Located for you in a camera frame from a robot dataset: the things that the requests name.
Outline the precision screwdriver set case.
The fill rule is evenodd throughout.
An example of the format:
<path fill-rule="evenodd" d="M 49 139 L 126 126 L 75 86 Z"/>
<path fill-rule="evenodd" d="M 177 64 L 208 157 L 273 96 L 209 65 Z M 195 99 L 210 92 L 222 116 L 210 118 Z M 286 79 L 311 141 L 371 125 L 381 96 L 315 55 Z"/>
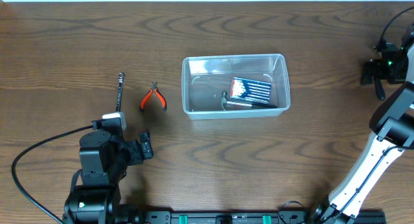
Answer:
<path fill-rule="evenodd" d="M 230 98 L 269 104 L 272 84 L 246 78 L 233 77 L 230 87 Z"/>

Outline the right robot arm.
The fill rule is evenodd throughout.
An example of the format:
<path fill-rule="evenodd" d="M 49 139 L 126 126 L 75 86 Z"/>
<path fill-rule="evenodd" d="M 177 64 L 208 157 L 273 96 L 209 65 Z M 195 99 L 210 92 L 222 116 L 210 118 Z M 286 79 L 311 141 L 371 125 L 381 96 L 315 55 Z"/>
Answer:
<path fill-rule="evenodd" d="M 367 144 L 351 171 L 322 203 L 315 206 L 305 223 L 385 223 L 381 211 L 361 206 L 382 174 L 404 151 L 413 149 L 413 25 L 402 37 L 393 65 L 407 71 L 402 85 L 378 107 L 369 122 Z"/>

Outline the small black handled hammer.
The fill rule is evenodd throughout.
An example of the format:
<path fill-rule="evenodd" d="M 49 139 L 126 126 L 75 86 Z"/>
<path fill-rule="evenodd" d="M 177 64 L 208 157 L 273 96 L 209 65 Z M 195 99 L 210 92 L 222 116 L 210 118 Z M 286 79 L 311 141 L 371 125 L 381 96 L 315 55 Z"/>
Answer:
<path fill-rule="evenodd" d="M 227 92 L 223 91 L 221 95 L 221 107 L 224 111 L 228 106 L 236 106 L 236 107 L 249 107 L 251 109 L 275 109 L 277 106 L 272 106 L 268 104 L 260 104 L 260 103 L 246 103 L 246 102 L 236 102 L 227 99 Z"/>

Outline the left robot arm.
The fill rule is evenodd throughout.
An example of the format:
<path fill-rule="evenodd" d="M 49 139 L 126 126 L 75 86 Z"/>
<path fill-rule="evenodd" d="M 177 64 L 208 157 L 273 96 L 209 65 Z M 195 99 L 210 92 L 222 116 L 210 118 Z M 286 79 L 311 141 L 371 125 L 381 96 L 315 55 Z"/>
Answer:
<path fill-rule="evenodd" d="M 82 168 L 72 177 L 64 223 L 144 223 L 134 205 L 122 205 L 119 183 L 127 168 L 153 157 L 150 133 L 126 141 L 121 133 L 98 130 L 80 139 Z"/>

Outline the black yellow screwdriver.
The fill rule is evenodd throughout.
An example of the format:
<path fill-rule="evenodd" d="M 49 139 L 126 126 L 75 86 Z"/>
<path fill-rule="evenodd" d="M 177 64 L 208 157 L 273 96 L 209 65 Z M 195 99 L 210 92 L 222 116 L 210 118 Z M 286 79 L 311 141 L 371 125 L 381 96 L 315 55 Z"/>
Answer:
<path fill-rule="evenodd" d="M 379 100 L 385 100 L 386 94 L 384 88 L 382 87 L 382 82 L 380 78 L 374 77 L 375 93 Z"/>

